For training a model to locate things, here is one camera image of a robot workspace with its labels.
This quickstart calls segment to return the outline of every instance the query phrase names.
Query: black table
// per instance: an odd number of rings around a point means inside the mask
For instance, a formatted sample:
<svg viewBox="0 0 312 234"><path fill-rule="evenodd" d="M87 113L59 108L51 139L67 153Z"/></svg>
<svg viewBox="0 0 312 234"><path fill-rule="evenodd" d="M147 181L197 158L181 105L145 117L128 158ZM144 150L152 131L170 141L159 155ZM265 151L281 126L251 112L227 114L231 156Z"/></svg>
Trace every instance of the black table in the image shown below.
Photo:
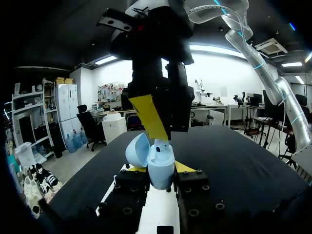
<svg viewBox="0 0 312 234"><path fill-rule="evenodd" d="M141 132L123 133L107 145L63 186L50 202L51 207L61 217L74 215L87 206L95 209L113 176L126 163L127 145ZM208 175L212 197L224 200L230 215L243 210L273 210L282 199L308 188L272 153L225 126L173 132L171 145L177 161ZM39 220L46 221L45 214Z"/></svg>

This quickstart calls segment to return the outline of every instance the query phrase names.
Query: open case lid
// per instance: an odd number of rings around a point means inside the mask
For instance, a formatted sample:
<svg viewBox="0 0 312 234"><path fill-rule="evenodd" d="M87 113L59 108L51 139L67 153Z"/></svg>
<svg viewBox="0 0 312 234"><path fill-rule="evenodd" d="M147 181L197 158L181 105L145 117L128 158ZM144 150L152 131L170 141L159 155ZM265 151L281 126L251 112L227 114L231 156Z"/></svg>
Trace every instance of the open case lid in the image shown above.
<svg viewBox="0 0 312 234"><path fill-rule="evenodd" d="M127 146L126 158L135 167L146 167L150 143L144 133L136 136Z"/></svg>

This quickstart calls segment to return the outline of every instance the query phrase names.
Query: office chair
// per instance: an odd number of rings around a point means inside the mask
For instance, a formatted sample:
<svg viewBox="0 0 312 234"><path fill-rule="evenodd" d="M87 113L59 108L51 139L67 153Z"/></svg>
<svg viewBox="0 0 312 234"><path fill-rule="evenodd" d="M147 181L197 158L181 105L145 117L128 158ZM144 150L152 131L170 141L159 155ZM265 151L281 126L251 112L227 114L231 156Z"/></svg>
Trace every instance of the office chair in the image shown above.
<svg viewBox="0 0 312 234"><path fill-rule="evenodd" d="M296 96L296 99L298 100L298 102L299 102L299 104L303 110L304 115L306 116L307 120L309 121L310 120L310 110L307 107L307 104L308 104L307 97L300 95L300 94L296 94L295 96Z"/></svg>
<svg viewBox="0 0 312 234"><path fill-rule="evenodd" d="M87 148L93 143L91 151L93 152L98 143L106 143L102 123L96 123L91 113L87 110L86 105L78 106L77 117L84 128L84 132L88 138Z"/></svg>
<svg viewBox="0 0 312 234"><path fill-rule="evenodd" d="M307 98L303 95L299 95L299 94L296 94L296 99L298 100L301 108L302 108L302 111L304 113L304 115L306 116L306 118L309 120L309 117L310 117L310 110L307 106L308 104L308 101L307 101ZM288 162L287 164L288 165L292 165L294 166L294 168L296 169L297 168L297 164L295 163L295 161L292 160L292 156L288 156L286 155L286 153L291 153L291 154L294 154L296 152L296 140L295 140L295 137L294 136L289 136L288 134L286 135L286 138L285 138L285 145L287 146L287 150L285 151L284 155L279 155L278 158L285 158L285 159L288 159Z"/></svg>

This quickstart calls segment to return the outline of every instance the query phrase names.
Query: sneaker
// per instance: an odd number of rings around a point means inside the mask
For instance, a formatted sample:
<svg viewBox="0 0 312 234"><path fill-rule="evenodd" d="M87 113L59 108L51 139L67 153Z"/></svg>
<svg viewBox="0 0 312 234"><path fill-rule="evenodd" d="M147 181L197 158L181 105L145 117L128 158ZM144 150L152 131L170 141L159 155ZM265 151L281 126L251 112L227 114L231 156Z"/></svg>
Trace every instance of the sneaker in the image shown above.
<svg viewBox="0 0 312 234"><path fill-rule="evenodd" d="M35 168L35 166L34 165L31 165L30 167L29 167L29 171L30 171L30 173L31 173L31 175L32 175L32 178L35 180L35 181L37 181L37 170L36 170L36 168Z"/></svg>
<svg viewBox="0 0 312 234"><path fill-rule="evenodd" d="M24 180L25 180L24 173L22 171L17 172L17 176L18 176L19 184L21 185L22 188L24 188Z"/></svg>
<svg viewBox="0 0 312 234"><path fill-rule="evenodd" d="M23 173L26 176L28 176L30 179L33 179L33 176L31 174L31 172L27 169L27 167L24 167Z"/></svg>
<svg viewBox="0 0 312 234"><path fill-rule="evenodd" d="M38 218L41 213L38 201L43 197L37 183L34 180L31 180L28 176L25 178L24 194L26 196L26 204L30 207L33 216Z"/></svg>
<svg viewBox="0 0 312 234"><path fill-rule="evenodd" d="M218 105L223 105L223 103L221 102L221 100L220 100L220 97L218 97L218 98L213 98L213 101L215 101Z"/></svg>
<svg viewBox="0 0 312 234"><path fill-rule="evenodd" d="M50 171L44 169L39 163L37 163L35 167L38 173L46 179L54 192L63 186L63 184Z"/></svg>
<svg viewBox="0 0 312 234"><path fill-rule="evenodd" d="M36 182L38 183L40 190L44 196L45 199L49 198L52 194L52 188L49 185L49 183L46 181L46 179L41 174L36 175Z"/></svg>

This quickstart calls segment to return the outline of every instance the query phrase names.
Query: white refrigerator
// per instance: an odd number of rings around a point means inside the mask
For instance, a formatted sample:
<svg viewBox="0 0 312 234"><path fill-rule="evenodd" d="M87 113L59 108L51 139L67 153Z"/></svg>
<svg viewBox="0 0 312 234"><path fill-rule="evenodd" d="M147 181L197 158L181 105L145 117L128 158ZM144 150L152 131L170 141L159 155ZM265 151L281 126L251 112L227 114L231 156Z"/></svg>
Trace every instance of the white refrigerator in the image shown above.
<svg viewBox="0 0 312 234"><path fill-rule="evenodd" d="M73 130L75 130L77 133L79 133L81 130L81 123L77 118L77 85L57 85L56 96L60 126L62 128L64 139L66 139L67 134L69 134L69 136L72 136Z"/></svg>

